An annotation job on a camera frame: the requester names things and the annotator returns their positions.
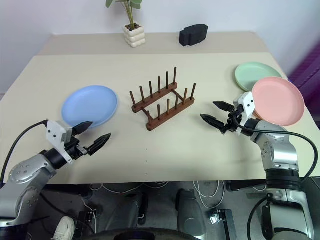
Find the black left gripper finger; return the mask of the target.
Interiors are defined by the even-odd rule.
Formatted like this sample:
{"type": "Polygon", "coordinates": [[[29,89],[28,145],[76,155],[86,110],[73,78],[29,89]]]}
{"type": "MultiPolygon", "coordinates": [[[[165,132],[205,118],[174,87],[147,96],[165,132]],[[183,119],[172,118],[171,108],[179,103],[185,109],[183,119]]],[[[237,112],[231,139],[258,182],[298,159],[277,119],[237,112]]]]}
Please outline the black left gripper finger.
{"type": "Polygon", "coordinates": [[[72,135],[73,136],[77,136],[77,135],[81,135],[82,133],[84,133],[91,125],[93,124],[92,121],[85,121],[85,122],[81,122],[78,125],[74,126],[72,128],[72,135]]]}
{"type": "Polygon", "coordinates": [[[99,151],[110,139],[111,137],[111,133],[102,135],[101,137],[99,137],[97,140],[95,140],[93,142],[93,144],[91,146],[89,146],[87,148],[87,154],[89,156],[94,155],[97,151],[99,151]]]}

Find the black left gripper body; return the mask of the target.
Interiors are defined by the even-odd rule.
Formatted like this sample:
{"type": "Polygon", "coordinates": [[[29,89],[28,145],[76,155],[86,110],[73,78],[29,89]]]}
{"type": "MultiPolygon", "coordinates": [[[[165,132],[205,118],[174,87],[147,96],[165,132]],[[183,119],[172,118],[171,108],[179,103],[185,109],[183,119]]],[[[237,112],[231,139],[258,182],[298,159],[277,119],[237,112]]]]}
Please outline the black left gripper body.
{"type": "Polygon", "coordinates": [[[70,142],[64,144],[64,150],[72,160],[77,160],[89,153],[85,147],[80,146],[80,141],[74,136],[71,137],[70,142]]]}

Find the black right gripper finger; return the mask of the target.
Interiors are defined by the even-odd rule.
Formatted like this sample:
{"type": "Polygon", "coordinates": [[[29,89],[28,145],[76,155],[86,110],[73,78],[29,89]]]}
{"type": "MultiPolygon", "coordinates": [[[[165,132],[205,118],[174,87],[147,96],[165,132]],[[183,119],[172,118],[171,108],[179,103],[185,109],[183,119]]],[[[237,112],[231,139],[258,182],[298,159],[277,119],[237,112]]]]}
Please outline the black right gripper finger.
{"type": "Polygon", "coordinates": [[[226,126],[223,122],[217,120],[215,117],[208,114],[200,114],[200,117],[210,126],[218,129],[221,133],[225,133],[227,131],[226,126]]]}
{"type": "Polygon", "coordinates": [[[232,112],[234,111],[234,106],[224,102],[224,101],[214,101],[213,104],[218,107],[220,110],[223,110],[225,112],[232,112]]]}

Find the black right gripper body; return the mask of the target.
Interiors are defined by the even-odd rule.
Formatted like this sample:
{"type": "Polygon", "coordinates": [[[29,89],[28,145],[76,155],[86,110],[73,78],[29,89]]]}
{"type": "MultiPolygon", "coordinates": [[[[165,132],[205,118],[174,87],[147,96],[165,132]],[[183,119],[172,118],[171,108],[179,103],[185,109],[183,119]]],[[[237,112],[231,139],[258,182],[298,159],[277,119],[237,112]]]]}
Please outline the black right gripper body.
{"type": "Polygon", "coordinates": [[[234,106],[224,106],[223,111],[229,112],[227,123],[222,127],[220,132],[225,134],[227,131],[235,133],[238,131],[238,134],[242,133],[242,128],[240,127],[240,122],[242,120],[242,114],[244,113],[244,108],[242,105],[239,105],[237,108],[234,106]]]}

